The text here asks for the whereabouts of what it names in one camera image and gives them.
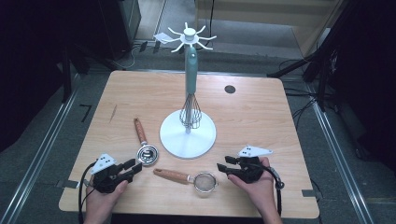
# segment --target white base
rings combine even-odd
[[[186,132],[179,119],[180,110],[170,114],[160,129],[163,146],[172,155],[181,159],[195,159],[204,155],[216,140],[216,127],[213,120],[204,112],[200,127]]]

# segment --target wooden handle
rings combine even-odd
[[[140,120],[138,118],[134,119],[134,126],[136,127],[137,136],[139,137],[140,143],[142,145],[147,144],[148,141],[146,140],[145,131],[143,131],[142,123],[140,123]]]
[[[160,176],[160,177],[164,177],[166,179],[174,180],[174,181],[180,182],[182,184],[188,184],[189,183],[189,179],[190,179],[189,175],[186,175],[186,174],[183,174],[183,173],[180,173],[180,172],[177,172],[177,171],[171,171],[171,170],[164,170],[164,169],[155,168],[153,170],[153,173],[155,175]]]

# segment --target mesh strainer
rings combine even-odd
[[[177,171],[154,169],[154,174],[164,177],[166,179],[174,180],[179,183],[189,184],[192,183],[195,188],[202,193],[211,192],[219,183],[216,178],[209,172],[201,172],[195,177],[183,174]]]

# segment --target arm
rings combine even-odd
[[[270,166],[268,158],[260,158],[262,165]],[[262,177],[255,183],[247,184],[236,175],[228,175],[228,178],[236,186],[243,189],[253,204],[259,210],[260,215],[262,215],[262,220],[264,223],[282,223],[282,219],[276,211],[276,204],[274,198],[274,179],[268,173],[262,173]]]
[[[126,190],[128,181],[124,180],[119,183],[114,192],[109,194],[101,193],[94,190],[87,197],[86,216],[84,224],[102,224],[111,215],[114,206],[121,194]],[[86,189],[87,195],[93,190],[89,185]]]

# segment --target teal handle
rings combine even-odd
[[[186,51],[186,92],[195,94],[198,74],[198,54],[194,47],[188,47]]]

